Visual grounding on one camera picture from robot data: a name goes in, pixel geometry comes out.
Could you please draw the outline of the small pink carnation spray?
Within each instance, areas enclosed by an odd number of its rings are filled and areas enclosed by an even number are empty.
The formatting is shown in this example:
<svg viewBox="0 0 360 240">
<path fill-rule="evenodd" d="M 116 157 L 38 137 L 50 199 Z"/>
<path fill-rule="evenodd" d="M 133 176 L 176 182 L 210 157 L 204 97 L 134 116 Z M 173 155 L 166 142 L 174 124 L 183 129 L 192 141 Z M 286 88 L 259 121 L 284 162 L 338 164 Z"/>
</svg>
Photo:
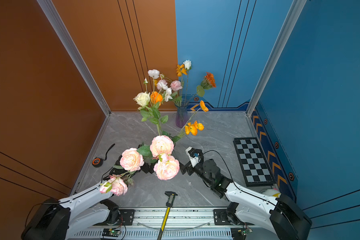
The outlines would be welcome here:
<svg viewBox="0 0 360 240">
<path fill-rule="evenodd" d="M 180 171 L 180 162 L 172 155 L 175 144 L 168 136 L 153 138 L 149 146 L 139 147 L 137 152 L 154 164 L 153 171 L 158 179 L 166 181 L 173 179 Z"/>
</svg>

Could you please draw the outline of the blue purple glass vase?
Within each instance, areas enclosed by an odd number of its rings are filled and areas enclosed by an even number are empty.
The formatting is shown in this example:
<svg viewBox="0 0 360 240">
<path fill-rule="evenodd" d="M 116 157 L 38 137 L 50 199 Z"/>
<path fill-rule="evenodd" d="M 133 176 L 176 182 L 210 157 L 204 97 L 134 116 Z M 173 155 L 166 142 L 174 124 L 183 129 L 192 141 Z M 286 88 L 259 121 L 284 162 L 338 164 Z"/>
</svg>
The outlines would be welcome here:
<svg viewBox="0 0 360 240">
<path fill-rule="evenodd" d="M 175 104 L 177 108 L 176 114 L 176 126 L 182 128 L 189 120 L 188 104 L 185 101 L 181 101 L 180 104 Z"/>
</svg>

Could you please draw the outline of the cream rose flower stem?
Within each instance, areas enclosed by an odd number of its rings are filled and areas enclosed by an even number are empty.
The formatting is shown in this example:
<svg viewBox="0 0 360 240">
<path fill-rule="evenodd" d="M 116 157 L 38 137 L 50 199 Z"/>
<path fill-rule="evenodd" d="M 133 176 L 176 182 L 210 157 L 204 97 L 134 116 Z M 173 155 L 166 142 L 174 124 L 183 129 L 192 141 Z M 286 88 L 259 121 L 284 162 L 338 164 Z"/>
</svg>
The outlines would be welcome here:
<svg viewBox="0 0 360 240">
<path fill-rule="evenodd" d="M 164 101 L 162 94 L 156 91 L 152 93 L 143 92 L 134 97 L 134 101 L 139 106 L 138 110 L 142 115 L 142 122 L 151 122 L 156 125 L 159 135 L 169 137 L 170 134 L 162 130 L 162 125 L 166 124 L 169 120 L 169 116 L 162 115 L 159 110 Z"/>
</svg>

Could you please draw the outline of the white orange ranunculus stem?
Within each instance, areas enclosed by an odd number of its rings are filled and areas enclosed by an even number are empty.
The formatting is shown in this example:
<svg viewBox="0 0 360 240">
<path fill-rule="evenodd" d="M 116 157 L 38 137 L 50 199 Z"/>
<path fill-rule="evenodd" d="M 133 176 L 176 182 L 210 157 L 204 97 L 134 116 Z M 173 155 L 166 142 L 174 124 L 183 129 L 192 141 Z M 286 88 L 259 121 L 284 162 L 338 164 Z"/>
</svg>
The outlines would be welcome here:
<svg viewBox="0 0 360 240">
<path fill-rule="evenodd" d="M 150 101 L 141 107 L 142 122 L 150 121 L 155 124 L 158 134 L 162 135 L 162 124 L 165 124 L 169 117 L 162 116 L 159 107 L 162 102 L 173 100 L 171 88 L 167 86 L 165 76 L 161 75 L 158 70 L 148 70 L 148 75 L 153 79 L 154 91 L 150 93 Z"/>
</svg>

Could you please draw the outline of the pink peony flower stem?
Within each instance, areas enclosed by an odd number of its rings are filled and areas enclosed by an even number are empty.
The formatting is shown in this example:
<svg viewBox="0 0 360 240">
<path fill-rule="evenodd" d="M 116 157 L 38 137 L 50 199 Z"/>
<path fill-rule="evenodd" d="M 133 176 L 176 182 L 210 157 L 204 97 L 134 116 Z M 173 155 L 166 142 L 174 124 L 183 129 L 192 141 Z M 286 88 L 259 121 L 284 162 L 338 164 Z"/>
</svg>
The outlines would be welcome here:
<svg viewBox="0 0 360 240">
<path fill-rule="evenodd" d="M 157 82 L 157 89 L 165 102 L 173 101 L 179 104 L 182 100 L 180 91 L 183 89 L 183 85 L 180 81 L 172 81 L 169 84 L 166 80 L 161 79 Z"/>
</svg>

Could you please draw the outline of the orange gerbera flower stem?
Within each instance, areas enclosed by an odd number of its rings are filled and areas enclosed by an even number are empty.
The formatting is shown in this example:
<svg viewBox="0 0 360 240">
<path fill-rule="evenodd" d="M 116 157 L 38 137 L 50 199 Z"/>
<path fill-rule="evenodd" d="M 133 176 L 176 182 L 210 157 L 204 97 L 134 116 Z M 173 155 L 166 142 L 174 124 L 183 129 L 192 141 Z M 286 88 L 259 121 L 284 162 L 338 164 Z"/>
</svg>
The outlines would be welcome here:
<svg viewBox="0 0 360 240">
<path fill-rule="evenodd" d="M 197 86 L 197 91 L 194 94 L 198 95 L 199 97 L 203 97 L 205 95 L 205 91 L 206 90 L 210 90 L 213 88 L 216 88 L 216 81 L 215 81 L 215 76 L 210 73 L 210 72 L 206 72 L 206 75 L 203 77 L 203 80 L 201 81 L 201 83 Z M 185 98 L 187 104 L 189 104 L 189 102 L 191 100 L 188 99 L 188 93 L 187 93 L 187 98 Z"/>
</svg>

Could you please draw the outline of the white rose flower stem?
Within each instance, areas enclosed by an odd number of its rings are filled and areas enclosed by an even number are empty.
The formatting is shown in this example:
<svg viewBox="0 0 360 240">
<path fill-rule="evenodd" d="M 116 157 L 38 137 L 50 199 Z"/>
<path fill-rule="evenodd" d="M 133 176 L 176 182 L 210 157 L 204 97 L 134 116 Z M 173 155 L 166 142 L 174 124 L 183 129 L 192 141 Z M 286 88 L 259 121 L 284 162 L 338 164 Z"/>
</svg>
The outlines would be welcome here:
<svg viewBox="0 0 360 240">
<path fill-rule="evenodd" d="M 183 65 L 184 65 L 185 74 L 187 75 L 187 86 L 186 86 L 186 95 L 185 95 L 185 98 L 187 98 L 189 71 L 192 69 L 192 61 L 191 60 L 185 60 L 183 62 Z"/>
</svg>

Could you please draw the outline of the yellow poppy flower stem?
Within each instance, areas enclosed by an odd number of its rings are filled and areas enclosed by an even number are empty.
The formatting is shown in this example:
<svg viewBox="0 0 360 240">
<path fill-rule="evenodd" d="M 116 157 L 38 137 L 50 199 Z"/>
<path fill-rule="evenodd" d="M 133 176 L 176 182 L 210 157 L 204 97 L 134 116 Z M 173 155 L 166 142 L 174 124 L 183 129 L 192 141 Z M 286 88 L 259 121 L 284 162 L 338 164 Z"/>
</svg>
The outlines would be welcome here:
<svg viewBox="0 0 360 240">
<path fill-rule="evenodd" d="M 156 92 L 159 93 L 158 89 L 157 89 L 157 82 L 161 79 L 164 79 L 166 80 L 169 84 L 172 82 L 172 81 L 180 81 L 184 87 L 184 81 L 183 81 L 183 76 L 186 76 L 185 74 L 185 70 L 184 70 L 184 65 L 177 65 L 177 68 L 176 68 L 176 73 L 177 73 L 177 76 L 180 78 L 180 80 L 171 80 L 169 77 L 166 77 L 164 74 L 161 74 L 158 70 L 150 70 L 149 71 L 149 76 L 153 79 L 153 82 L 154 82 L 154 86 L 156 88 Z"/>
</svg>

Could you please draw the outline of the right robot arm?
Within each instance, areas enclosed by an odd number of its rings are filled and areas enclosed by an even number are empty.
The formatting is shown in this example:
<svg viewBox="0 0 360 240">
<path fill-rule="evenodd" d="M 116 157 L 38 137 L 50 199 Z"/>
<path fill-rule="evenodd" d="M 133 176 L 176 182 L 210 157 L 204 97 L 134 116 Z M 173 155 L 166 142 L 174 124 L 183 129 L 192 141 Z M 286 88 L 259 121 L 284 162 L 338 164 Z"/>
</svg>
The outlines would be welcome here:
<svg viewBox="0 0 360 240">
<path fill-rule="evenodd" d="M 230 202 L 226 214 L 231 224 L 250 223 L 276 234 L 280 240 L 308 238 L 312 221 L 289 196 L 268 196 L 240 186 L 222 175 L 212 159 L 196 165 L 189 161 L 181 165 L 181 172 L 196 174 L 219 198 Z"/>
</svg>

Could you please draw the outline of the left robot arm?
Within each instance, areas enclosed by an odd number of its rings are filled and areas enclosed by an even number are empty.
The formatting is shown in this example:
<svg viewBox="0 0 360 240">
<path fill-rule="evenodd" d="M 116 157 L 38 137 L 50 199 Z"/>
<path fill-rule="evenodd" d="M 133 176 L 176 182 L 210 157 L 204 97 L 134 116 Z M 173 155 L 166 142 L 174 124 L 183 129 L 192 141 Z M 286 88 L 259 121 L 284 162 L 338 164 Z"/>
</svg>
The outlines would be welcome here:
<svg viewBox="0 0 360 240">
<path fill-rule="evenodd" d="M 23 240 L 67 240 L 95 224 L 119 221 L 120 212 L 111 197 L 124 189 L 113 190 L 113 182 L 128 185 L 134 174 L 125 171 L 118 162 L 107 170 L 99 183 L 60 200 L 48 199 L 40 204 L 34 216 L 27 216 Z"/>
</svg>

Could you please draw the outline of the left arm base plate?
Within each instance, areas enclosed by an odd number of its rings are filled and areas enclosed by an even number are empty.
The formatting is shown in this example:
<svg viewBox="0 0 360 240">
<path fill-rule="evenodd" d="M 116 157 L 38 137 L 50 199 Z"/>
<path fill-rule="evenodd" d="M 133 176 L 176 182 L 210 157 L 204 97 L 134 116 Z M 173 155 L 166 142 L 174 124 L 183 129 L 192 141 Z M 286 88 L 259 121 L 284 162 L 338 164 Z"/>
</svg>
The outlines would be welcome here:
<svg viewBox="0 0 360 240">
<path fill-rule="evenodd" d="M 132 226 L 135 216 L 134 209 L 111 210 L 102 225 L 108 226 Z"/>
</svg>

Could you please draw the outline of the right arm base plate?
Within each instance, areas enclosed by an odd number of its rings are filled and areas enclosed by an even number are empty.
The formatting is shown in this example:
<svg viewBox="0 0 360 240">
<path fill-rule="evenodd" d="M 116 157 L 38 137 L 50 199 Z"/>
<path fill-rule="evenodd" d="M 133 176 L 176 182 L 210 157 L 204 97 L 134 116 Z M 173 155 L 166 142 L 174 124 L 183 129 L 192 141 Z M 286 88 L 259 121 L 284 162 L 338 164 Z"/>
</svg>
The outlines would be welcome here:
<svg viewBox="0 0 360 240">
<path fill-rule="evenodd" d="M 233 213 L 228 212 L 227 209 L 214 209 L 213 215 L 216 226 L 254 226 L 251 223 L 241 222 Z"/>
</svg>

